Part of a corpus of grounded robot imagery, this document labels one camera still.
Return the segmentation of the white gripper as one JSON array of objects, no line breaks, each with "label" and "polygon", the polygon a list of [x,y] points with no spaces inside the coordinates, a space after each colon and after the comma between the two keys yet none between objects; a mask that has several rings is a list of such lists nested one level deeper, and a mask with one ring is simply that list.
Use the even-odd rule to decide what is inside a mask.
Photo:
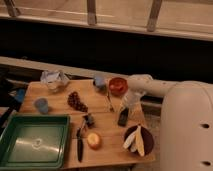
[{"label": "white gripper", "polygon": [[122,99],[122,108],[133,110],[140,99],[145,95],[145,92],[135,92],[128,90]]}]

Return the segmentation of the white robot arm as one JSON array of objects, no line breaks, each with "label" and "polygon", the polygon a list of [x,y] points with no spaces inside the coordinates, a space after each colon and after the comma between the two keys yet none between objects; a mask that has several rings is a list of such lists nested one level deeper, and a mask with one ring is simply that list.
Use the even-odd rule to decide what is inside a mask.
[{"label": "white robot arm", "polygon": [[213,171],[213,84],[131,75],[123,98],[131,107],[144,95],[163,99],[160,171]]}]

